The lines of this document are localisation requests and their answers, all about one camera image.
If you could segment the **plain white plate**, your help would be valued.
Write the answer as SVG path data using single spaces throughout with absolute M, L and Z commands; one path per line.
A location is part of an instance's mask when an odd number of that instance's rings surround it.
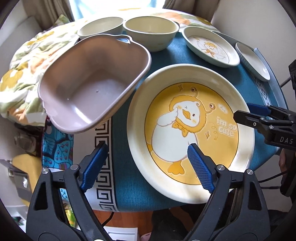
M 247 70 L 257 79 L 268 82 L 270 80 L 269 72 L 259 57 L 245 44 L 237 42 L 235 50 L 240 57 L 240 61 Z

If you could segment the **large yellow duck plate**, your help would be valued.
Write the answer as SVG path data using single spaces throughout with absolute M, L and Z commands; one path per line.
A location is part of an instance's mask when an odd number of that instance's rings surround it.
M 187 156 L 196 144 L 216 164 L 231 171 L 249 167 L 254 130 L 233 114 L 248 111 L 228 79 L 194 64 L 174 64 L 150 74 L 135 92 L 127 115 L 132 158 L 157 192 L 182 203 L 204 203 L 210 194 Z

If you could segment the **white chick cartoon plate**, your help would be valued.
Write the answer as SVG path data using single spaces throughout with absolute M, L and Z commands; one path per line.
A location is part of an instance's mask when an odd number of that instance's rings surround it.
M 189 26 L 184 28 L 182 36 L 187 47 L 210 64 L 223 68 L 240 64 L 239 55 L 232 45 L 210 30 Z

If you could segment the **pink square plastic bowl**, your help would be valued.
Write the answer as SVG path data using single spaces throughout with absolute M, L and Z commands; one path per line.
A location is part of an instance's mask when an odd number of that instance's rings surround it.
M 147 48 L 128 35 L 85 38 L 45 71 L 38 89 L 52 124 L 70 134 L 112 117 L 151 67 Z

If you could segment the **cream round bowl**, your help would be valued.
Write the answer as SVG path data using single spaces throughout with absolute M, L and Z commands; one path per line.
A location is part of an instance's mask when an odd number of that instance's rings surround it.
M 138 16 L 124 22 L 127 35 L 150 52 L 166 49 L 173 41 L 180 26 L 159 16 Z

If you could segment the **white round bowl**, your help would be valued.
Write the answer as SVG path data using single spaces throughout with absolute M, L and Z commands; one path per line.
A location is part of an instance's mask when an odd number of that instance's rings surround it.
M 77 34 L 81 40 L 97 34 L 121 35 L 123 22 L 124 20 L 117 16 L 93 20 L 79 29 Z

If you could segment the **yellow bedside cabinet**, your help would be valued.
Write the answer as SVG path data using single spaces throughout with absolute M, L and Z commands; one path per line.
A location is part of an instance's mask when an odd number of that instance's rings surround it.
M 30 205 L 34 188 L 42 172 L 42 161 L 40 157 L 29 154 L 15 156 L 12 165 L 16 191 L 23 204 Z

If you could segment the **blue patterned table cloth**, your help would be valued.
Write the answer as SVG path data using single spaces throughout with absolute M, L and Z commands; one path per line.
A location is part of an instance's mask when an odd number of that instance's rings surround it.
M 243 172 L 254 152 L 254 129 L 233 114 L 248 111 L 223 76 L 194 64 L 152 74 L 151 54 L 126 35 L 86 38 L 46 70 L 39 97 L 54 126 L 78 139 L 79 163 L 99 142 L 107 157 L 86 198 L 94 210 L 148 211 L 204 203 L 205 190 L 187 156 L 196 144 L 216 164 Z

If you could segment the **floral striped duvet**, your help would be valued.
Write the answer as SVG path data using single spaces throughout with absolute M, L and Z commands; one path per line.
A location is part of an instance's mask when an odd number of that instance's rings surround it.
M 38 86 L 46 69 L 78 40 L 77 31 L 91 22 L 82 18 L 51 27 L 26 41 L 1 75 L 1 116 L 23 126 L 44 126 L 46 112 Z

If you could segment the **right brown curtain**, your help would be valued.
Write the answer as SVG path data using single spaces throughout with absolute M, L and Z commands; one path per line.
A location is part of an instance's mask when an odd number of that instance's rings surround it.
M 166 0 L 163 8 L 182 11 L 211 21 L 219 0 Z

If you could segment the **brown curtain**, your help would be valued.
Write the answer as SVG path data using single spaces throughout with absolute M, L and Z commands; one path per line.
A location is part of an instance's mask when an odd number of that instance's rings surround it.
M 219 0 L 166 0 L 163 8 L 182 11 L 211 21 Z
M 51 27 L 60 15 L 74 21 L 69 1 L 64 0 L 23 0 L 28 16 L 33 16 L 39 26 L 45 30 Z

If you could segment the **green checked pillow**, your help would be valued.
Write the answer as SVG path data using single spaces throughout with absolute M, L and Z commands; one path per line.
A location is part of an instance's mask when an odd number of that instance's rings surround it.
M 54 28 L 57 26 L 68 24 L 68 23 L 70 23 L 69 18 L 67 18 L 65 15 L 60 15 L 52 27 Z

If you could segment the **grey bed headboard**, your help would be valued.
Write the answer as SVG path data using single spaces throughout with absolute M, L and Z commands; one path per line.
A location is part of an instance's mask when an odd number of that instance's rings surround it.
M 41 31 L 42 29 L 33 16 L 27 18 L 3 42 L 1 45 L 1 56 L 12 57 L 22 44 L 32 39 Z

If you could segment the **left brown curtain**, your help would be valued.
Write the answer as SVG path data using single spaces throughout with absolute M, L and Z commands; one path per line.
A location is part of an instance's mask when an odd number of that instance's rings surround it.
M 64 0 L 23 0 L 28 16 L 33 16 L 39 26 L 45 30 L 51 27 L 60 15 L 74 21 L 69 1 Z

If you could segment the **light blue hanging cloth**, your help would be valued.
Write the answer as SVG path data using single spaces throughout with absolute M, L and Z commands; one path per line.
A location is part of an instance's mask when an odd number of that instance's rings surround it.
M 157 1 L 116 1 L 116 0 L 72 0 L 69 1 L 72 15 L 75 20 L 89 16 L 100 16 L 115 11 L 134 8 L 162 8 L 165 0 Z

